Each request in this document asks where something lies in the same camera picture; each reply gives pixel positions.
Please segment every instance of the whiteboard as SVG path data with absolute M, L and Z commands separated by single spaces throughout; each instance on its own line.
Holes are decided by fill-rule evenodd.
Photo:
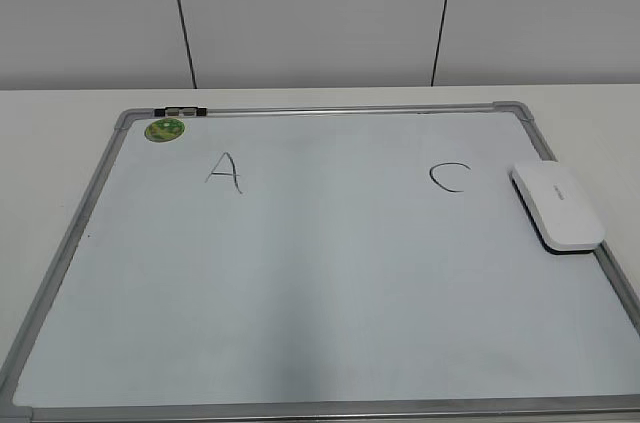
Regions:
M 186 118 L 165 143 L 150 121 L 15 404 L 640 393 L 640 338 L 597 260 L 547 253 L 511 186 L 539 158 L 513 114 Z M 225 153 L 235 182 L 211 175 L 234 173 Z

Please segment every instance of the white table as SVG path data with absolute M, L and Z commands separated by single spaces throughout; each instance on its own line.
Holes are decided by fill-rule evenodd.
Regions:
M 416 105 L 519 100 L 581 179 L 636 290 L 640 262 L 640 85 L 0 92 L 0 358 L 110 137 L 134 107 Z

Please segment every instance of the green sticker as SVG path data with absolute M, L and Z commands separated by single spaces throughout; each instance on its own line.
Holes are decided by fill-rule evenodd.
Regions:
M 184 133 L 184 123 L 175 118 L 154 121 L 144 130 L 144 136 L 147 137 L 147 140 L 154 143 L 175 140 L 182 133 Z

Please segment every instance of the gray plastic corner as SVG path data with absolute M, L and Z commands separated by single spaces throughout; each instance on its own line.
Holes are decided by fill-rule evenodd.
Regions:
M 493 107 L 497 111 L 511 111 L 520 121 L 534 121 L 533 113 L 521 101 L 494 101 Z
M 130 110 L 125 110 L 120 113 L 118 121 L 116 121 L 115 129 L 128 130 L 131 128 L 131 123 L 134 121 L 153 117 L 154 114 L 152 108 L 132 108 Z

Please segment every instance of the gray frame edge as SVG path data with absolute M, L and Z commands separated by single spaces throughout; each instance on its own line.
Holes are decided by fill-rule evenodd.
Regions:
M 31 408 L 18 407 L 12 402 L 18 378 L 31 353 L 33 344 L 55 299 L 58 288 L 64 279 L 66 270 L 75 253 L 77 242 L 82 236 L 104 182 L 109 176 L 113 161 L 124 140 L 126 129 L 131 126 L 133 121 L 148 117 L 153 117 L 153 110 L 131 109 L 122 112 L 116 121 L 114 132 L 98 161 L 87 189 L 71 219 L 71 223 L 47 268 L 45 276 L 0 368 L 0 419 L 7 417 L 25 418 L 32 415 Z
M 424 106 L 358 106 L 334 108 L 277 109 L 209 109 L 208 117 L 293 116 L 327 114 L 435 114 L 465 112 L 510 112 L 522 123 L 532 145 L 543 159 L 555 159 L 526 105 L 517 101 L 489 104 Z M 118 118 L 114 133 L 96 167 L 70 226 L 45 274 L 25 316 L 18 335 L 0 370 L 0 423 L 28 422 L 184 422 L 190 421 L 302 421 L 406 419 L 477 421 L 570 421 L 605 419 L 640 419 L 640 395 L 585 397 L 494 398 L 461 400 L 269 403 L 233 405 L 183 405 L 155 407 L 106 408 L 31 408 L 12 402 L 19 376 L 38 336 L 42 323 L 55 299 L 58 288 L 73 258 L 75 246 L 108 178 L 127 130 L 139 119 L 156 117 L 154 109 L 131 109 Z M 609 279 L 633 325 L 640 332 L 640 300 L 613 258 L 606 243 L 596 250 L 596 257 Z

